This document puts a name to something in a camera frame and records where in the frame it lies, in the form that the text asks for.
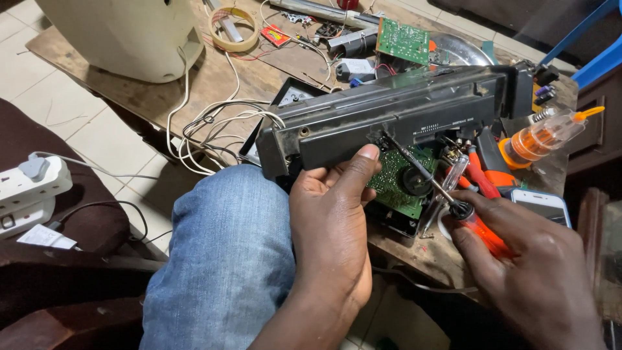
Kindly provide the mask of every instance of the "green circuit board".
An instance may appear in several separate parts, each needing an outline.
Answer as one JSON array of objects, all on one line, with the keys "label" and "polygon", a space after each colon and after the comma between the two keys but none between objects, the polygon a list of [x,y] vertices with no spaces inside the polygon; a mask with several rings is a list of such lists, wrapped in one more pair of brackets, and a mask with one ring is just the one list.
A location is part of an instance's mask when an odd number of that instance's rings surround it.
[{"label": "green circuit board", "polygon": [[[430,173],[436,172],[439,162],[434,158],[431,148],[419,149],[417,146],[406,148]],[[368,187],[376,190],[376,201],[408,217],[418,219],[425,196],[410,195],[401,185],[403,171],[411,165],[396,149],[381,153],[379,160],[383,165],[382,171],[367,183]]]},{"label": "green circuit board", "polygon": [[429,65],[430,32],[380,17],[376,51]]}]

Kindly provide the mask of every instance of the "white smartphone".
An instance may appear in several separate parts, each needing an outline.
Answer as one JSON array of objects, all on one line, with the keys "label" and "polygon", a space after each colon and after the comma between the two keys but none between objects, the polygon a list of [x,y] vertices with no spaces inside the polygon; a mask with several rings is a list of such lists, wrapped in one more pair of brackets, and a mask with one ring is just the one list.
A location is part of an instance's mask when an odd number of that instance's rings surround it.
[{"label": "white smartphone", "polygon": [[570,227],[568,209],[564,199],[554,194],[530,191],[526,189],[513,189],[509,192],[510,199],[520,206],[523,206],[536,214],[556,222],[560,225]]}]

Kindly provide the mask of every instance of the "screwdriver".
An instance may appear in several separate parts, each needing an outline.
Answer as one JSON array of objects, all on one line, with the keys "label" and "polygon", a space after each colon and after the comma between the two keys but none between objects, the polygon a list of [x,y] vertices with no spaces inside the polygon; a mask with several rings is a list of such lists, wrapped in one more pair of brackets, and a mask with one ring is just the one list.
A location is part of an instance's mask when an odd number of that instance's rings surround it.
[{"label": "screwdriver", "polygon": [[449,203],[449,213],[451,216],[462,226],[468,227],[476,235],[478,235],[484,244],[490,250],[490,253],[496,257],[513,257],[514,254],[508,248],[508,246],[501,240],[494,232],[484,224],[480,217],[475,213],[475,208],[472,204],[454,199],[443,187],[434,179],[433,175],[415,158],[412,153],[399,144],[386,130],[383,130],[384,137],[391,143],[397,151],[415,168],[417,168],[421,175],[440,192],[441,195]]}]

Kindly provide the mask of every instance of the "blue chair leg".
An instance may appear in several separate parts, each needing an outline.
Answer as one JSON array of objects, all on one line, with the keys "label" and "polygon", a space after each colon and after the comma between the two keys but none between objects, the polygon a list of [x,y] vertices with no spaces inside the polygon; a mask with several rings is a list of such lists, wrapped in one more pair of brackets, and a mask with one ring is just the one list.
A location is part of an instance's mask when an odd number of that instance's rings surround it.
[{"label": "blue chair leg", "polygon": [[586,87],[601,75],[622,64],[622,36],[616,40],[608,49],[596,56],[585,67],[581,68],[572,76],[572,79],[579,85],[579,90]]},{"label": "blue chair leg", "polygon": [[577,40],[581,34],[583,34],[587,29],[594,24],[596,21],[605,17],[609,12],[613,11],[616,7],[618,7],[618,1],[622,0],[607,0],[603,2],[601,6],[599,6],[594,12],[592,12],[589,16],[587,16],[583,22],[579,23],[579,25],[572,29],[568,35],[562,39],[541,61],[542,64],[548,64],[557,55],[563,51],[566,46],[568,46],[573,41]]}]

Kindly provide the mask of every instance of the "wooden table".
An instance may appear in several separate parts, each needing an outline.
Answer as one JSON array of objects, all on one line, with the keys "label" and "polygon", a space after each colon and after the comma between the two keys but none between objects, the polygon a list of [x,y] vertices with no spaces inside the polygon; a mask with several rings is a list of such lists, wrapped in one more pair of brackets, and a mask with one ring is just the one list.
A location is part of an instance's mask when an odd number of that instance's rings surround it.
[{"label": "wooden table", "polygon": [[[191,0],[191,2],[202,31],[207,33],[208,19],[203,12],[201,0]],[[359,11],[366,9],[370,2],[371,0],[362,0]],[[254,15],[258,23],[261,23],[260,2],[224,0],[223,5],[235,5],[244,9]],[[382,10],[389,18],[402,23],[411,24],[428,31],[448,32],[463,37],[477,46],[481,45],[481,41],[478,39],[425,17],[415,15],[386,0],[377,0],[374,10]],[[283,31],[291,34],[304,32],[299,23],[289,22],[278,12],[278,9],[271,9],[268,6],[263,8],[263,13],[271,24],[275,24]],[[120,77],[89,66],[55,27],[48,28],[26,46],[41,59],[65,72],[84,87],[105,97],[113,109],[118,114],[123,115],[126,122],[134,126],[140,125],[141,122],[145,123],[143,120],[146,120],[165,128],[169,111],[173,110],[183,100],[183,79],[166,84],[151,84]],[[249,53],[257,55],[262,52],[261,47],[268,50],[269,45],[256,45]],[[509,64],[512,59],[518,59],[518,57],[498,48],[494,49],[494,53],[501,64]],[[288,44],[285,49],[276,50],[257,60],[234,59],[233,63],[240,77],[238,98],[272,100],[288,76],[299,78],[317,86],[319,84],[314,79],[323,82],[328,73],[327,66],[321,56],[312,51],[305,51],[294,43]],[[209,103],[227,99],[236,88],[233,71],[225,56],[209,43],[206,43],[206,50],[190,70],[190,84],[188,104],[172,118],[171,132],[176,136],[180,136],[182,128],[190,123]],[[327,84],[331,86],[339,84],[335,83],[334,70]],[[568,77],[562,77],[554,85],[558,91],[556,104],[574,109],[577,102],[576,83]],[[231,107],[221,113],[217,119],[233,116],[239,113],[242,108],[242,106],[239,108]],[[256,120],[232,123],[227,127],[225,133],[247,137],[256,123]],[[200,134],[196,135],[197,138],[204,138],[206,132],[207,130],[201,131]],[[558,153],[538,162],[536,167],[540,171],[527,171],[523,175],[529,177],[529,183],[535,184],[535,187],[540,190],[561,194],[564,188],[566,165],[567,155]],[[464,261],[453,244],[439,233],[435,225],[430,229],[430,232],[436,233],[433,239],[417,239],[412,247],[407,248],[399,242],[387,238],[384,234],[385,229],[370,225],[368,240],[372,246],[443,285],[456,288],[472,286],[469,273],[465,273]]]}]

